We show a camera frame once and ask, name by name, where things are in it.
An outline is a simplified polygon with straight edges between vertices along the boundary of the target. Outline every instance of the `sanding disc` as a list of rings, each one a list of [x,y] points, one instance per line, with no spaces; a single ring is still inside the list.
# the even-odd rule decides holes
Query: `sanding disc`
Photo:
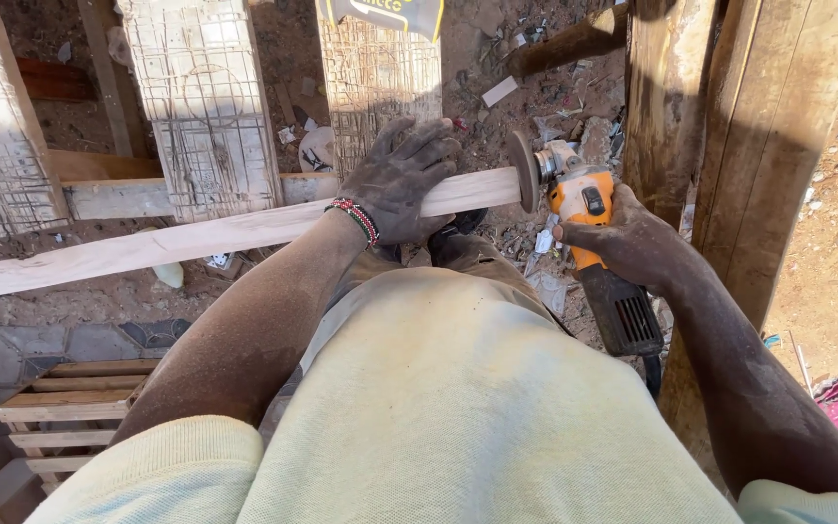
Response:
[[[522,208],[527,213],[535,213],[538,209],[540,177],[529,141],[521,132],[513,131],[506,137],[506,147],[509,152],[509,163],[513,164],[519,176]]]

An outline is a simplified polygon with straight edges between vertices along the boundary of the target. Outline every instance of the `orange angle grinder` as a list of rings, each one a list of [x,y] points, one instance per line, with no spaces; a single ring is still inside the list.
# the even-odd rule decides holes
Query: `orange angle grinder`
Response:
[[[538,209],[540,187],[547,184],[548,207],[561,220],[594,226],[610,223],[610,170],[585,163],[564,140],[548,142],[545,149],[534,154],[528,144],[519,131],[506,138],[509,159],[518,171],[522,208],[527,213]],[[644,287],[613,273],[595,253],[575,246],[571,246],[571,253],[606,351],[617,357],[646,357],[646,382],[651,390],[650,375],[656,371],[649,367],[658,364],[656,381],[660,381],[658,353],[665,340],[648,293]]]

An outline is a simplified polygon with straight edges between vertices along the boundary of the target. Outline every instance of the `wooden pallet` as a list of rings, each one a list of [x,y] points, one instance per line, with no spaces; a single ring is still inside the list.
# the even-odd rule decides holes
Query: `wooden pallet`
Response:
[[[58,363],[0,404],[0,421],[48,495],[109,444],[159,362]]]

